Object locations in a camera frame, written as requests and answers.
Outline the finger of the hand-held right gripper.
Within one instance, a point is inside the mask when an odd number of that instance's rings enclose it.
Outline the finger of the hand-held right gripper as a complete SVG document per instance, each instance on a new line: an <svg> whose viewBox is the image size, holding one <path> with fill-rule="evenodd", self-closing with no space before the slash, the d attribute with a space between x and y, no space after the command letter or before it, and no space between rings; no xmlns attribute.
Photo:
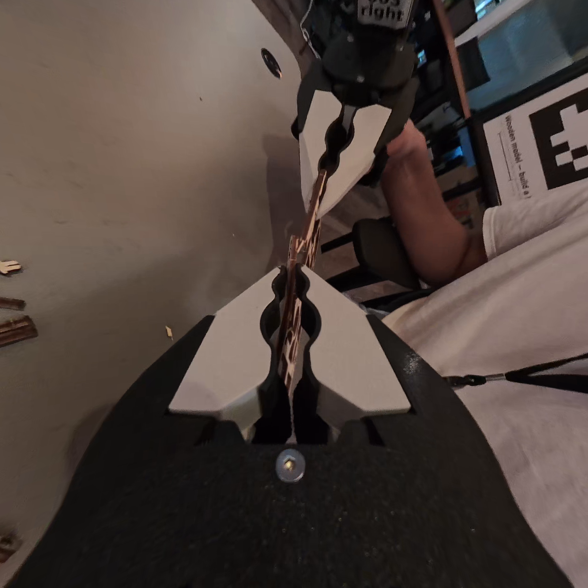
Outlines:
<svg viewBox="0 0 588 588"><path fill-rule="evenodd" d="M305 211L310 208L313 187L319 175L319 162L327 150L327 131L341 112L342 105L333 94L320 90L314 92L305 125L299 135L300 189ZM318 215L327 214L339 202L343 183L342 171L338 166L327 179Z"/></svg>
<svg viewBox="0 0 588 588"><path fill-rule="evenodd" d="M321 219L351 190L371 168L374 150L392 110L381 105L360 108L352 119L352 138L339 155L337 166L328 177L317 217Z"/></svg>

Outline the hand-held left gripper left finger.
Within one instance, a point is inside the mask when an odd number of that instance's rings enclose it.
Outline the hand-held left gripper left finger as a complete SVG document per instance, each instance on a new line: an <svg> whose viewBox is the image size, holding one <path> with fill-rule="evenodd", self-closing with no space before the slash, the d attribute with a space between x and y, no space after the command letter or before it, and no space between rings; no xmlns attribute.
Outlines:
<svg viewBox="0 0 588 588"><path fill-rule="evenodd" d="M274 268L215 313L169 413L254 426L254 442L288 440L288 393L272 343L286 283L286 269Z"/></svg>

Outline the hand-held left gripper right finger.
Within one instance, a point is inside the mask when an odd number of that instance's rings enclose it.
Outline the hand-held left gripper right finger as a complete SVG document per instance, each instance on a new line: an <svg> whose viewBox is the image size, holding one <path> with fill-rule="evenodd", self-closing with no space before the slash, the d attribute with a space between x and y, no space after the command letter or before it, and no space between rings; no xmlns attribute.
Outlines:
<svg viewBox="0 0 588 588"><path fill-rule="evenodd" d="M297 443L328 443L351 421L410 411L373 326L392 332L306 266L296 267L301 327L309 340L293 392Z"/></svg>

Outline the wooden parts sheet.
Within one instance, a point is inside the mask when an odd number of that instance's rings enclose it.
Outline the wooden parts sheet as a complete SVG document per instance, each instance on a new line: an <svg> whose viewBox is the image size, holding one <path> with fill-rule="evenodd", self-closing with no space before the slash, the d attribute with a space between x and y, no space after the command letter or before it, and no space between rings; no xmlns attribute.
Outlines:
<svg viewBox="0 0 588 588"><path fill-rule="evenodd" d="M286 296L277 339L279 374L289 396L292 395L293 391L292 382L296 371L300 333L302 331L302 301L297 293L296 269L303 266L310 269L314 268L320 237L318 211L326 191L327 180L327 170L321 169L313 186L302 234L301 236L293 235L289 243L286 264Z"/></svg>

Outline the notched wooden piece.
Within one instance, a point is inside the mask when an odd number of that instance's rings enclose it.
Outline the notched wooden piece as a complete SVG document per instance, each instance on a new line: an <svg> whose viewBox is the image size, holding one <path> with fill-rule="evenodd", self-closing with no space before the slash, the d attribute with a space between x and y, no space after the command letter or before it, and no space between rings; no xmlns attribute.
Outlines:
<svg viewBox="0 0 588 588"><path fill-rule="evenodd" d="M38 330L28 316L1 322L1 348L38 337Z"/></svg>

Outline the person's right forearm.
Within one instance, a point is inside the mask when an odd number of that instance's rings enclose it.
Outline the person's right forearm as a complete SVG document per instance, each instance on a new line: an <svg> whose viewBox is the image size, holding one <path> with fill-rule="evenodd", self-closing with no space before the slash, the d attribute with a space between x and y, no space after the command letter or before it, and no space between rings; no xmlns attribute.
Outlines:
<svg viewBox="0 0 588 588"><path fill-rule="evenodd" d="M482 234L466 229L446 206L426 140L411 120L386 152L380 186L418 277L444 286L487 263Z"/></svg>

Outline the grey desk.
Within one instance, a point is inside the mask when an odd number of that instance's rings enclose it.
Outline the grey desk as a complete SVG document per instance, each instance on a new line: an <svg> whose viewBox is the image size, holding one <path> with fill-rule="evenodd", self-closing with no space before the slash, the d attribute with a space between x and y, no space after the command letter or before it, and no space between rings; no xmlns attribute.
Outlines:
<svg viewBox="0 0 588 588"><path fill-rule="evenodd" d="M1 295L38 329L1 349L1 587L122 394L284 262L307 4L1 1Z"/></svg>

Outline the black office chair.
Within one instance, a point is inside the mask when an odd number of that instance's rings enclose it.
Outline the black office chair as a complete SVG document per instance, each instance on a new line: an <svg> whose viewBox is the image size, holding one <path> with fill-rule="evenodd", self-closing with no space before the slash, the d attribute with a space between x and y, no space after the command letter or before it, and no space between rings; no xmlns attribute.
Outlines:
<svg viewBox="0 0 588 588"><path fill-rule="evenodd" d="M357 265L326 279L335 290L346 293L382 282L404 288L403 292L364 300L362 305L366 309L391 313L434 292L422 285L390 217L359 220L350 232L327 241L320 250L327 254L349 243L353 245Z"/></svg>

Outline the framed marker sign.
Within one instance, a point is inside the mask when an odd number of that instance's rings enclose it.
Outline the framed marker sign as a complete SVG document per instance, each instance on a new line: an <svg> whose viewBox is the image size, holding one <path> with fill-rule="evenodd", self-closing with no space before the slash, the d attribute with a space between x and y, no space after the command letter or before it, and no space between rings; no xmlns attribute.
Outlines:
<svg viewBox="0 0 588 588"><path fill-rule="evenodd" d="M587 187L587 60L490 107L470 122L488 205Z"/></svg>

